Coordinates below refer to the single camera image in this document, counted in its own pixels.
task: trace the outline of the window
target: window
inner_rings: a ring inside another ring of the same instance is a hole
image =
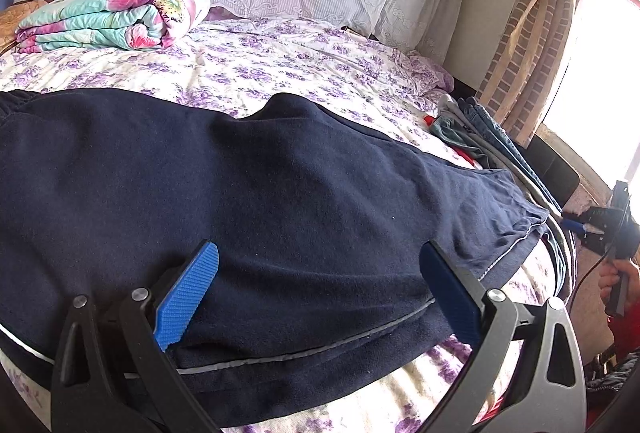
[[[575,44],[543,124],[609,188],[619,179],[630,182],[638,218],[640,6],[631,0],[581,0],[574,23]]]

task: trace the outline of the pile of clothes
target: pile of clothes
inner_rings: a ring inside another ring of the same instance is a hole
[[[494,121],[475,98],[455,101],[443,95],[438,102],[438,117],[425,119],[429,131],[471,162],[484,169],[507,169],[525,197],[549,211],[546,221],[550,233],[545,243],[556,265],[556,293],[567,299],[577,275],[575,243],[568,231],[561,229],[561,207],[535,171],[517,150],[507,133]]]

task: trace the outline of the window frame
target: window frame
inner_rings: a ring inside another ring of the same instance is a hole
[[[632,3],[635,3],[640,8],[640,0],[630,0]],[[578,3],[577,11],[575,13],[577,18],[580,17],[580,4]],[[566,72],[569,62],[571,60],[571,53],[575,45],[577,33],[575,30],[570,29],[569,37],[567,41],[567,45],[565,47],[564,55],[562,55],[562,60],[560,67],[558,69],[558,74],[556,75],[556,79],[554,80],[554,85],[552,87],[553,92],[557,92],[558,88],[562,83],[562,79],[564,78],[564,73]],[[549,97],[548,105],[545,109],[548,111],[551,103],[553,103],[554,95]],[[600,178],[600,176],[593,170],[593,168],[587,164],[566,142],[564,142],[555,132],[548,129],[545,126],[544,122],[540,124],[536,134],[540,139],[542,139],[551,149],[553,149],[559,156],[562,157],[571,167],[573,167],[578,176],[580,177],[580,184],[582,187],[593,197],[593,200],[601,206],[605,206],[609,203],[611,198],[612,190],[609,188],[607,183]],[[634,176],[638,174],[640,170],[640,143],[638,143],[638,147],[636,148],[636,152],[631,160],[631,163],[628,166],[628,169],[625,174],[625,180],[627,182],[631,182]]]

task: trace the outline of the black cable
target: black cable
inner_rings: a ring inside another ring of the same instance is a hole
[[[578,285],[575,286],[574,294],[572,295],[571,301],[569,302],[569,308],[568,308],[569,317],[571,317],[571,310],[573,310],[573,308],[574,308],[575,297],[578,295],[578,290],[580,289],[580,286],[582,285],[584,280],[586,280],[587,277],[596,269],[596,267],[600,263],[602,263],[607,258],[607,256],[609,256],[609,253],[611,252],[612,247],[616,243],[616,238],[618,237],[618,234],[620,233],[620,229],[622,229],[622,225],[625,222],[626,212],[629,210],[629,204],[630,203],[631,203],[631,196],[629,196],[626,199],[625,210],[623,211],[622,217],[620,218],[620,223],[618,224],[618,228],[616,229],[615,233],[613,233],[613,237],[611,238],[611,243],[609,243],[609,246],[604,251],[604,254],[602,254],[602,256],[600,256],[600,259],[597,260],[597,262],[594,263],[593,267],[591,267],[587,271],[587,274],[585,274],[584,276],[582,276],[582,278],[580,278],[580,281],[578,282]]]

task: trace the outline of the hand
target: hand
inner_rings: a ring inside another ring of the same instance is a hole
[[[640,299],[640,269],[630,259],[615,259],[613,264],[609,261],[603,262],[600,267],[600,299],[604,304],[609,301],[611,287],[620,280],[620,272],[625,272],[629,276],[629,288],[626,294],[625,308],[629,309]]]

